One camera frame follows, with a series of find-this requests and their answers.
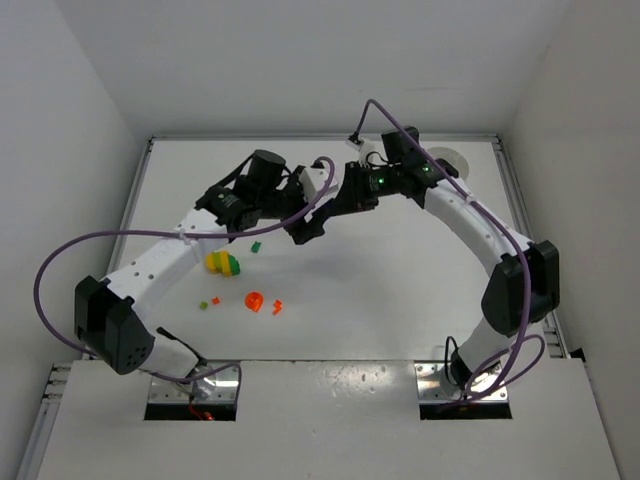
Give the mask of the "yellow green lego stack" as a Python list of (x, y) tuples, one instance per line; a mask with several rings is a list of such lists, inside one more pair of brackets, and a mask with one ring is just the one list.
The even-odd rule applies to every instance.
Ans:
[(233, 277), (241, 273), (239, 261), (228, 251), (212, 252), (206, 256), (204, 265), (210, 273), (225, 277)]

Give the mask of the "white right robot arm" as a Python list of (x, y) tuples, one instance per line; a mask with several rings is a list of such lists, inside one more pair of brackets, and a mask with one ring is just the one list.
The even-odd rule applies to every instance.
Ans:
[(560, 302), (559, 251), (511, 230), (469, 191), (450, 162), (429, 154), (413, 126), (382, 134), (386, 161), (373, 166), (372, 149), (353, 133), (359, 158), (346, 164), (335, 198), (319, 207), (303, 240), (323, 235), (331, 217), (376, 208), (382, 197), (402, 195), (443, 222), (474, 254), (488, 275), (481, 299), (482, 319), (445, 363), (449, 381), (467, 392), (475, 377), (511, 356), (525, 341), (528, 326)]

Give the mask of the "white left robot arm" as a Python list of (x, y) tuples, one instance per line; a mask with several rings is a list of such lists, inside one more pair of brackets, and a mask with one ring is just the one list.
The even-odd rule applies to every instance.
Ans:
[(173, 230), (154, 232), (157, 243), (101, 280), (75, 288), (74, 332), (91, 353), (119, 375), (141, 370), (184, 382), (200, 360), (184, 342), (145, 324), (156, 304), (211, 253), (237, 238), (262, 234), (257, 224), (304, 233), (306, 215), (337, 187), (335, 165), (321, 157), (292, 173), (278, 154), (258, 149), (210, 186)]

